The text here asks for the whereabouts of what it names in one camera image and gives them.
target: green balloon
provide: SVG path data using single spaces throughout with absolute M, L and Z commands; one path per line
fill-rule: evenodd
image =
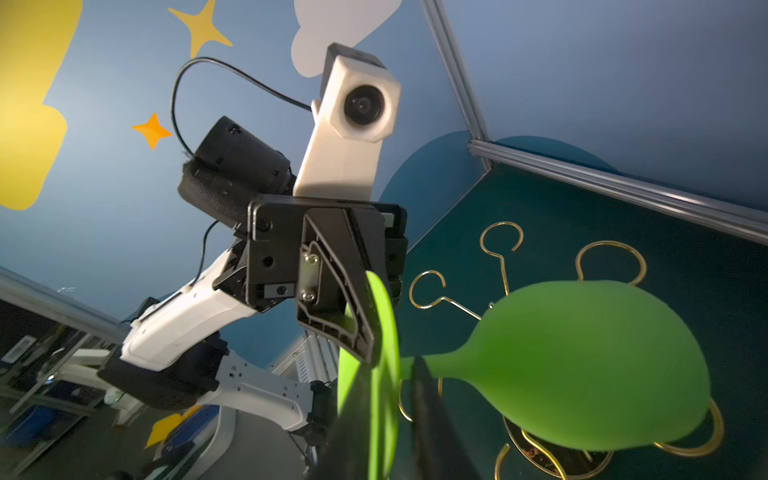
M 703 420 L 707 364 L 664 302 L 613 281 L 561 281 L 510 293 L 467 343 L 425 357 L 432 375 L 472 384 L 534 435 L 588 451 L 671 442 Z M 412 359 L 401 375 L 410 376 Z

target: blue bin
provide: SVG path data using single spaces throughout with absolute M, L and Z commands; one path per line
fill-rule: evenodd
M 56 410 L 41 406 L 32 407 L 8 429 L 8 433 L 0 440 L 0 445 L 8 447 L 30 445 L 55 419 Z
M 197 410 L 194 415 L 186 419 L 184 423 L 176 427 L 176 429 L 168 435 L 168 438 L 165 440 L 165 446 L 161 452 L 163 458 L 166 458 L 171 451 L 181 445 L 187 442 L 193 442 L 209 423 L 216 420 L 218 415 L 218 405 L 204 405 L 200 410 Z

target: yellow star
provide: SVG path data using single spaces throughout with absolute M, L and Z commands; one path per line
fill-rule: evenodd
M 208 3 L 203 7 L 203 11 L 197 15 L 189 15 L 187 13 L 181 13 L 178 10 L 169 8 L 168 11 L 176 15 L 179 20 L 184 22 L 187 28 L 190 29 L 190 35 L 192 36 L 192 43 L 190 45 L 190 56 L 194 58 L 200 51 L 200 47 L 207 41 L 218 41 L 225 44 L 227 47 L 232 46 L 232 42 L 227 40 L 227 37 L 221 34 L 220 31 L 214 27 L 214 6 L 216 0 L 208 0 Z
M 160 122 L 157 121 L 156 113 L 152 114 L 152 118 L 150 118 L 146 124 L 134 125 L 131 128 L 144 135 L 144 138 L 147 139 L 147 143 L 149 144 L 149 148 L 152 150 L 154 150 L 157 146 L 157 142 L 161 138 L 170 137 L 170 132 L 162 128 Z

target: black cable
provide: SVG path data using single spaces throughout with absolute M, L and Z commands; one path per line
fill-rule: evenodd
M 192 65 L 198 64 L 198 63 L 212 63 L 214 65 L 218 65 L 222 68 L 226 68 L 227 70 L 231 71 L 234 74 L 238 74 L 240 77 L 245 78 L 250 83 L 256 85 L 257 87 L 261 88 L 264 91 L 267 91 L 274 95 L 275 97 L 278 97 L 280 100 L 287 101 L 290 104 L 294 104 L 299 108 L 303 108 L 307 111 L 312 111 L 312 108 L 307 105 L 303 104 L 298 100 L 294 100 L 291 97 L 288 97 L 286 95 L 281 94 L 277 90 L 273 90 L 272 88 L 267 87 L 265 84 L 261 83 L 257 79 L 251 77 L 244 71 L 240 70 L 239 68 L 235 68 L 232 65 L 223 62 L 221 60 L 217 60 L 216 58 L 210 58 L 210 57 L 197 57 L 193 58 L 192 60 L 189 60 L 187 63 L 184 64 L 183 67 L 181 67 L 181 70 L 179 70 L 179 73 L 176 75 L 176 81 L 174 82 L 174 91 L 170 94 L 170 124 L 174 128 L 174 133 L 176 134 L 176 138 L 179 139 L 179 142 L 181 142 L 181 146 L 184 147 L 184 150 L 187 151 L 190 158 L 194 157 L 194 154 L 192 153 L 192 150 L 187 146 L 187 143 L 184 142 L 184 139 L 181 138 L 181 134 L 179 133 L 179 127 L 176 125 L 176 92 L 179 88 L 179 81 L 181 81 L 181 76 L 184 74 L 185 71 L 189 69 Z
M 216 224 L 219 223 L 219 220 L 214 220 L 214 222 L 208 227 L 208 230 L 205 230 L 205 234 L 203 235 L 203 254 L 200 255 L 200 266 L 197 268 L 197 275 L 194 277 L 194 280 L 192 280 L 192 283 L 190 283 L 190 288 L 194 286 L 195 283 L 200 279 L 200 274 L 203 272 L 203 262 L 205 261 L 205 243 L 208 241 L 208 234 L 210 233 L 210 229 L 214 228 Z
M 299 453 L 302 457 L 304 457 L 304 461 L 307 463 L 307 465 L 310 463 L 309 459 L 306 457 L 306 453 L 299 447 L 299 443 L 296 441 L 296 439 L 293 437 L 293 433 L 287 432 L 288 436 L 290 437 L 290 441 L 293 442 L 293 444 L 296 446 L 297 449 L 299 449 Z

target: camera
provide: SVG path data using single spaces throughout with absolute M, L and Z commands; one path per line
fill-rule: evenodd
M 382 141 L 395 129 L 400 83 L 375 56 L 337 43 L 326 53 L 315 129 L 293 195 L 370 201 Z
M 382 92 L 372 85 L 362 85 L 346 96 L 344 114 L 354 124 L 367 125 L 379 120 L 384 108 Z

